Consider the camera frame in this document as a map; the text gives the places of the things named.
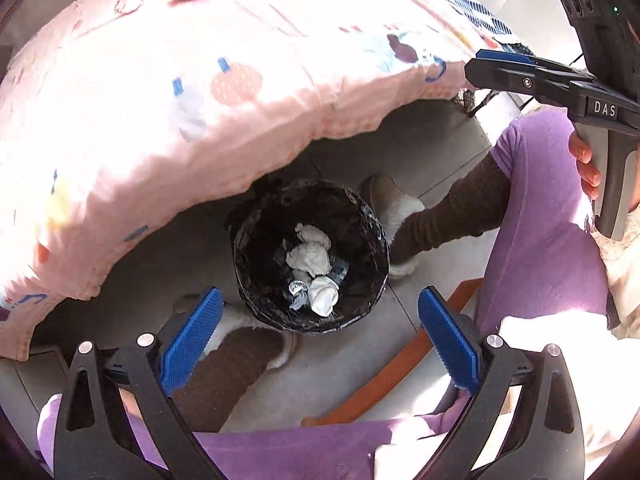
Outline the person's right hand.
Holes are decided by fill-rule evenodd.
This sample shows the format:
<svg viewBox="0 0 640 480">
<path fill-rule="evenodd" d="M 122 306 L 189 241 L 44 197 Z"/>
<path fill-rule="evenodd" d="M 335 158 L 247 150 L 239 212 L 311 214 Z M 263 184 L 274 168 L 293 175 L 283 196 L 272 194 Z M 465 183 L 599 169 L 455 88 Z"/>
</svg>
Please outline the person's right hand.
<svg viewBox="0 0 640 480">
<path fill-rule="evenodd" d="M 568 140 L 568 149 L 576 160 L 576 168 L 582 179 L 582 190 L 590 200 L 596 200 L 599 196 L 602 177 L 592 162 L 591 146 L 574 131 Z"/>
</svg>

